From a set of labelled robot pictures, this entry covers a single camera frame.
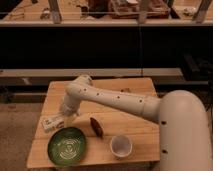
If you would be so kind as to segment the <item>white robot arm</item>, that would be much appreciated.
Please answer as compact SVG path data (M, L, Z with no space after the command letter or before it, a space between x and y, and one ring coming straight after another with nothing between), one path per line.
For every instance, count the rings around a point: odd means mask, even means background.
M208 116L193 93L175 90L161 98L96 88L88 75L71 81L60 105L63 115L78 114L91 101L159 125L160 171L213 171L213 145Z

